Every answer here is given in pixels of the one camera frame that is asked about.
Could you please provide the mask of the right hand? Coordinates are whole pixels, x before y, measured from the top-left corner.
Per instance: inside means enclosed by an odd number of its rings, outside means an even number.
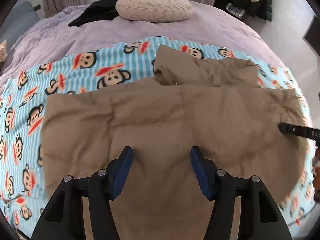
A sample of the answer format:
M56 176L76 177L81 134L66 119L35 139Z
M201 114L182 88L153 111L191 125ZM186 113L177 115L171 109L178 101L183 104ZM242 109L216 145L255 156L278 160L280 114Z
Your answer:
M315 191L319 191L320 188L320 159L319 148L316 149L315 156L312 160L312 174L313 174L313 186Z

